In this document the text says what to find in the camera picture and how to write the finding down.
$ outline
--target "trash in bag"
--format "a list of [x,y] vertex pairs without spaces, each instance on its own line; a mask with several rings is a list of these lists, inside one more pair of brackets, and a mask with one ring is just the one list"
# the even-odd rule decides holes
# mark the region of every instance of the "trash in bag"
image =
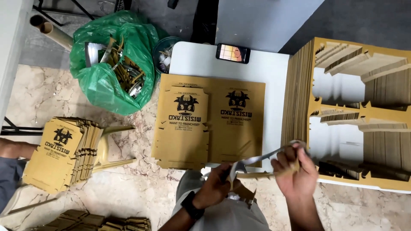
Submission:
[[166,36],[131,11],[95,19],[73,34],[70,72],[92,105],[133,114],[151,98],[158,76],[152,49]]

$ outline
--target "chair leg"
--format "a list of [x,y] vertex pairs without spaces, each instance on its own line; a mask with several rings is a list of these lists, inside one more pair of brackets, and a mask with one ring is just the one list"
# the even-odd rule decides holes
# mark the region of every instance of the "chair leg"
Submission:
[[19,213],[19,212],[25,211],[25,210],[27,210],[27,209],[31,209],[31,208],[34,208],[34,207],[43,205],[43,204],[47,204],[47,203],[52,202],[52,201],[55,201],[55,200],[57,200],[57,198],[53,198],[53,199],[50,199],[50,200],[46,200],[46,201],[39,202],[39,203],[37,203],[37,204],[32,204],[32,205],[29,205],[29,206],[25,206],[25,207],[13,209],[13,210],[11,210],[10,212],[8,212],[6,216],[11,215],[11,214],[14,214],[14,213]]
[[102,136],[110,134],[110,133],[114,133],[114,132],[123,132],[123,131],[128,131],[128,130],[133,130],[133,129],[136,129],[136,126],[126,125],[126,126],[105,127],[103,130]]
[[137,159],[128,159],[128,160],[120,160],[120,161],[110,162],[109,164],[98,165],[98,166],[95,166],[93,168],[93,173],[101,171],[101,170],[105,170],[105,169],[120,167],[120,166],[123,166],[123,165],[126,165],[126,164],[131,164],[131,163],[134,163],[136,161],[137,161]]

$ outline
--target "marble floor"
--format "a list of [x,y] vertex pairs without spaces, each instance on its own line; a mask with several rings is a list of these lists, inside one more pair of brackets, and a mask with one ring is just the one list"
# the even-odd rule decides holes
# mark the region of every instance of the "marble floor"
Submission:
[[[45,224],[68,209],[118,217],[144,216],[157,230],[171,215],[175,190],[183,174],[161,169],[150,157],[157,112],[158,87],[152,100],[130,116],[116,115],[92,106],[77,80],[66,70],[19,65],[6,116],[16,125],[41,127],[53,116],[78,116],[106,125],[134,124],[134,131],[110,137],[110,161],[136,157],[128,166],[97,172],[69,191],[49,195],[34,187],[22,191],[15,208],[58,197],[51,203],[0,218],[0,224],[25,230]],[[39,137],[7,137],[39,143]],[[247,180],[257,189],[261,210],[273,231],[289,231],[283,195],[274,180]],[[326,230],[408,231],[411,230],[411,195],[319,183],[314,195]]]

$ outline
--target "beige plastic chair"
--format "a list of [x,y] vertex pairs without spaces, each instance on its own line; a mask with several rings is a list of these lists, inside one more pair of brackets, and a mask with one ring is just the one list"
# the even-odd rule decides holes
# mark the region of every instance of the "beige plastic chair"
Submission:
[[37,206],[40,206],[40,205],[43,205],[43,204],[46,204],[46,203],[57,200],[57,198],[53,198],[53,199],[45,200],[45,201],[42,201],[42,202],[39,202],[39,203],[36,203],[36,204],[32,204],[32,205],[24,206],[24,207],[21,207],[21,208],[13,209],[16,206],[16,203],[17,203],[18,199],[20,198],[21,191],[24,188],[26,188],[27,186],[29,186],[29,185],[23,184],[21,182],[21,186],[16,190],[16,192],[14,193],[14,195],[10,199],[10,201],[7,203],[4,210],[0,213],[0,218],[6,217],[8,215],[15,214],[15,213],[19,213],[19,212],[25,211],[27,209],[31,209],[31,208],[34,208],[34,207],[37,207]]
[[131,164],[137,161],[136,158],[128,159],[128,160],[120,160],[120,161],[109,161],[109,139],[108,136],[111,133],[115,132],[123,132],[136,129],[134,125],[127,125],[127,126],[115,126],[115,127],[105,127],[103,128],[103,133],[99,141],[99,145],[97,147],[97,158],[94,164],[93,173],[109,169],[115,168],[119,166],[123,166],[126,164]]

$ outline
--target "phone screen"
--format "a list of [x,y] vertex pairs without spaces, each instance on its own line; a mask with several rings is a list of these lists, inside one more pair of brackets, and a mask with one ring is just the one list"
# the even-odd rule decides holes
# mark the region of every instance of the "phone screen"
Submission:
[[249,54],[250,51],[248,48],[219,44],[217,47],[216,58],[233,62],[248,63]]

